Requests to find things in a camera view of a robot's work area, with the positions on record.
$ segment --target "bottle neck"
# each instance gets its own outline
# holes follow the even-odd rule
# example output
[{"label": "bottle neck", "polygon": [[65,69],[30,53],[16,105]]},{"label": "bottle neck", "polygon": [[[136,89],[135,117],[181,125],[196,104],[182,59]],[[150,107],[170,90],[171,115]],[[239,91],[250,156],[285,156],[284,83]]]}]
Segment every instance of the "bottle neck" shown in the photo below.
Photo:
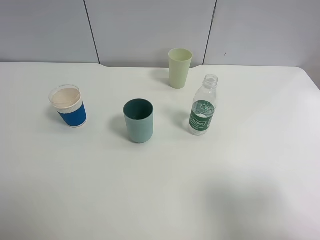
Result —
[{"label": "bottle neck", "polygon": [[218,77],[216,75],[207,75],[205,76],[204,80],[203,80],[203,86],[206,89],[216,89],[218,86]]},{"label": "bottle neck", "polygon": [[210,89],[210,90],[216,90],[217,85],[212,86],[211,84],[206,84],[205,82],[203,82],[202,86],[206,89]]}]

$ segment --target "blue paper cup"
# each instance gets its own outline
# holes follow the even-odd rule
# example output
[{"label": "blue paper cup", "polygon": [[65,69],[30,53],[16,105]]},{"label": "blue paper cup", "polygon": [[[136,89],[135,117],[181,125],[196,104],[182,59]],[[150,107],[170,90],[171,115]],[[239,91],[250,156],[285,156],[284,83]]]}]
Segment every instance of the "blue paper cup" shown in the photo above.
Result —
[{"label": "blue paper cup", "polygon": [[49,100],[67,125],[77,128],[85,124],[86,110],[77,86],[58,86],[50,92]]},{"label": "blue paper cup", "polygon": [[154,133],[154,107],[144,99],[133,99],[123,108],[126,128],[132,141],[142,144]]}]

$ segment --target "paper cup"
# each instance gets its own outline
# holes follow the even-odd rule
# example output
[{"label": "paper cup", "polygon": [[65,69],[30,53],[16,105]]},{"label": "paper cup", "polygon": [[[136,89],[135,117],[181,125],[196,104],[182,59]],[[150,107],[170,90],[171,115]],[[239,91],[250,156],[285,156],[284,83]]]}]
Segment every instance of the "paper cup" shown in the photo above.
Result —
[{"label": "paper cup", "polygon": [[50,92],[49,100],[67,125],[77,128],[85,124],[86,110],[77,86],[58,86]]},{"label": "paper cup", "polygon": [[186,85],[192,56],[192,53],[184,48],[169,51],[169,82],[174,89],[182,89]]}]

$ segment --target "wall seam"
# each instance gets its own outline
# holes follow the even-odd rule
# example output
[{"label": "wall seam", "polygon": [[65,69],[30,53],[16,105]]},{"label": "wall seam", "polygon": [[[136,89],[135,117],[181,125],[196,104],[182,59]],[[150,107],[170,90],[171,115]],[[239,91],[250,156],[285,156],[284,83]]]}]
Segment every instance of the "wall seam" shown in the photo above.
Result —
[{"label": "wall seam", "polygon": [[215,14],[216,14],[217,2],[218,2],[218,0],[215,0],[215,5],[214,5],[213,13],[212,13],[212,18],[211,18],[211,25],[210,25],[210,29],[209,29],[208,40],[206,41],[206,46],[205,46],[202,65],[205,64],[205,60],[206,60],[206,55],[207,55],[208,44],[209,44],[210,35],[211,35],[212,24],[214,22],[214,18],[215,18]]},{"label": "wall seam", "polygon": [[98,49],[97,49],[97,45],[96,45],[96,40],[95,40],[95,36],[94,36],[94,32],[92,31],[92,27],[91,27],[91,22],[90,22],[90,18],[89,18],[89,13],[88,13],[88,9],[87,9],[87,4],[86,4],[86,0],[83,0],[83,4],[85,7],[85,11],[86,11],[86,16],[88,18],[88,22],[89,22],[89,26],[90,26],[90,30],[91,30],[91,35],[92,35],[92,39],[93,39],[93,44],[94,44],[94,48],[95,48],[95,53],[96,56],[98,58],[98,62],[100,64],[100,58],[99,58],[99,54],[98,54]]}]

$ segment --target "bottle opening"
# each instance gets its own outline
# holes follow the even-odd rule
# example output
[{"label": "bottle opening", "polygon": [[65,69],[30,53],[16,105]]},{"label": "bottle opening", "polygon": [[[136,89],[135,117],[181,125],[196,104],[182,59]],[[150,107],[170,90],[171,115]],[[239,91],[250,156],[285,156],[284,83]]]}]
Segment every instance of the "bottle opening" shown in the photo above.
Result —
[{"label": "bottle opening", "polygon": [[203,85],[211,89],[216,88],[218,85],[218,77],[213,74],[206,75],[203,81]]}]

